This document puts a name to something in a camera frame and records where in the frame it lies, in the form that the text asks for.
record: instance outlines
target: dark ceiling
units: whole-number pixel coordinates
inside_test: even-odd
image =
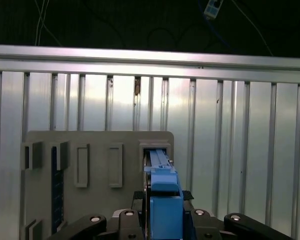
[[[300,0],[236,2],[275,56],[300,57]],[[205,9],[208,0],[200,3]],[[0,44],[33,46],[38,19],[35,0],[0,0]],[[45,18],[64,47],[270,55],[231,0],[211,24],[230,47],[208,27],[198,0],[50,0]],[[40,45],[58,46],[44,28]]]

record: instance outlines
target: horizontal metal beam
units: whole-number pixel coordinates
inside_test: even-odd
[[[194,68],[185,66],[0,59],[0,71],[193,78],[300,84],[300,71]]]
[[[0,59],[106,62],[300,71],[300,58],[0,45]]]

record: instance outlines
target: blue object in slot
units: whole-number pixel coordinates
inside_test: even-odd
[[[178,172],[162,149],[150,150],[150,161],[144,171],[151,174],[151,192],[158,193],[150,197],[150,238],[182,239],[184,196]]]

